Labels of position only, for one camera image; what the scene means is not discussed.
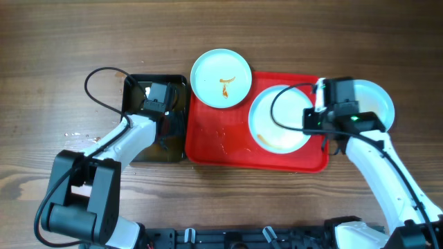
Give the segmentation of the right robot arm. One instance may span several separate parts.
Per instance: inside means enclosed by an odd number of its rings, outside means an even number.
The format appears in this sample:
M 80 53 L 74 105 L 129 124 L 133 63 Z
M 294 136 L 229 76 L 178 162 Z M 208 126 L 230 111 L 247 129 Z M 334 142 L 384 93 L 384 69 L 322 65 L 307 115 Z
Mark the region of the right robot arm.
M 355 164 L 388 224 L 384 234 L 362 221 L 332 226 L 337 248 L 441 248 L 442 210 L 426 196 L 397 155 L 388 134 L 395 119 L 391 97 L 379 85 L 351 77 L 320 78 L 303 129 L 329 135 Z

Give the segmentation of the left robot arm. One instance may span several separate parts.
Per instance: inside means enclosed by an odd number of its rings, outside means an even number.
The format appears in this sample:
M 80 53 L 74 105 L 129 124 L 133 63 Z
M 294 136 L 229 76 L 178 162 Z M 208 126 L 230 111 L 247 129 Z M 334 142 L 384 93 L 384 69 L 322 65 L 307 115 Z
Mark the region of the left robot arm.
M 72 246 L 147 248 L 144 225 L 119 215 L 121 172 L 154 144 L 159 121 L 178 101 L 171 84 L 153 82 L 143 89 L 140 112 L 122 114 L 120 124 L 96 145 L 81 152 L 63 150 L 53 162 L 48 189 L 34 220 L 36 238 L 42 230 L 72 237 Z

